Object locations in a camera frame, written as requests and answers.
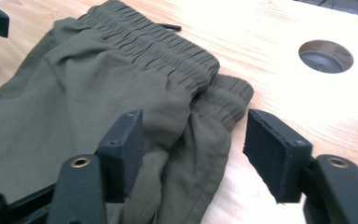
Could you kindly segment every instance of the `olive green pants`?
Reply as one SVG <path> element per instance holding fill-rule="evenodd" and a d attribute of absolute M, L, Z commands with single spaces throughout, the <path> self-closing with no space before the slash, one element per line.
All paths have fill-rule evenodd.
<path fill-rule="evenodd" d="M 108 205 L 110 222 L 200 222 L 253 94 L 218 69 L 118 1 L 55 22 L 0 88 L 0 192 L 11 203 L 56 182 L 65 160 L 93 153 L 119 115 L 142 108 L 143 166 L 131 199 Z"/>

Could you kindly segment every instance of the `wooden surface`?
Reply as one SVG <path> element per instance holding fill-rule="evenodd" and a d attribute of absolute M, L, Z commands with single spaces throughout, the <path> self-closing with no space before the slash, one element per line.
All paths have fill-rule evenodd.
<path fill-rule="evenodd" d="M 10 17 L 0 37 L 0 86 L 56 20 L 78 17 L 103 0 L 0 0 Z M 183 26 L 179 35 L 210 51 L 220 72 L 255 88 L 251 108 L 275 114 L 314 145 L 313 156 L 335 154 L 358 164 L 358 17 L 292 1 L 145 1 L 128 5 L 155 22 Z M 353 67 L 329 75 L 308 68 L 300 46 L 326 39 L 348 49 Z M 304 223 L 300 204 L 275 204 L 241 153 L 246 118 L 232 134 L 225 178 L 203 223 Z"/>

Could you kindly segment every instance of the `metal grommet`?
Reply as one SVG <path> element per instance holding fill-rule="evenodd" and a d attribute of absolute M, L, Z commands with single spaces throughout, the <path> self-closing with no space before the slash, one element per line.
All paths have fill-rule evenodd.
<path fill-rule="evenodd" d="M 348 167 L 350 167 L 347 162 L 345 162 L 344 160 L 342 160 L 340 158 L 330 157 L 330 158 L 327 159 L 327 161 L 331 165 L 336 166 L 338 168 L 348 168 Z"/>
<path fill-rule="evenodd" d="M 71 162 L 71 166 L 74 168 L 81 168 L 87 166 L 91 160 L 87 157 L 77 158 Z"/>

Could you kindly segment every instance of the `elastic cuff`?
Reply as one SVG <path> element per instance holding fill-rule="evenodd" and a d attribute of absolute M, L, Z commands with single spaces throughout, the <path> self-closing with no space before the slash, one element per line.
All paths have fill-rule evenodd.
<path fill-rule="evenodd" d="M 206 92 L 192 101 L 191 108 L 202 117 L 220 121 L 228 131 L 245 115 L 254 94 L 252 86 L 237 77 L 216 75 Z"/>
<path fill-rule="evenodd" d="M 79 20 L 97 29 L 113 48 L 121 50 L 137 66 L 162 71 L 193 96 L 209 84 L 219 69 L 212 54 L 119 1 L 92 7 Z"/>

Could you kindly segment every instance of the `pants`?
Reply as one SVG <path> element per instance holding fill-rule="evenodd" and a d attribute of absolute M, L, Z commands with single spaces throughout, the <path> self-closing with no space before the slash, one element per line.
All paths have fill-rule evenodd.
<path fill-rule="evenodd" d="M 193 98 L 213 91 L 209 87 L 211 80 L 219 82 L 220 78 L 214 78 L 218 69 L 218 61 L 210 53 L 116 0 L 91 8 L 78 20 L 56 21 L 14 77 L 0 88 L 0 192 L 11 203 L 56 182 L 66 159 L 93 153 L 119 115 L 142 108 L 146 149 L 143 166 L 131 199 L 109 205 L 108 216 L 111 223 L 149 223 L 152 218 L 157 222 L 161 202 L 170 202 L 171 198 L 171 194 L 164 197 L 164 189 L 169 192 L 176 188 L 176 178 L 182 181 L 183 174 L 174 171 L 176 163 L 191 162 L 180 156 L 179 161 L 173 158 L 177 153 L 174 151 L 187 139 L 183 134 L 191 129 L 194 113 L 199 114 L 195 111 L 206 111 L 202 112 L 206 119 L 217 116 L 223 127 L 211 127 L 210 132 L 205 129 L 207 133 L 199 134 L 197 143 L 209 143 L 208 134 L 224 132 L 225 136 L 224 152 L 205 160 L 213 163 L 220 156 L 218 160 L 227 160 L 230 129 L 243 117 L 253 90 L 236 79 L 245 94 L 234 92 L 240 98 L 232 99 L 244 100 L 218 105 L 222 111 L 228 110 L 225 116 L 223 112 L 208 113 L 216 109 L 214 106 L 193 105 L 202 102 L 192 103 Z M 227 89 L 227 84 L 220 89 Z M 240 115 L 233 117 L 230 111 L 236 110 Z M 213 190 L 204 196 L 207 200 L 195 207 L 201 212 L 194 215 L 194 220 L 201 219 L 202 210 L 217 189 L 226 165 L 220 163 L 217 167 L 200 167 L 216 169 L 220 176 L 213 182 Z M 176 178 L 167 179 L 170 184 L 164 188 L 162 177 L 170 173 Z"/>

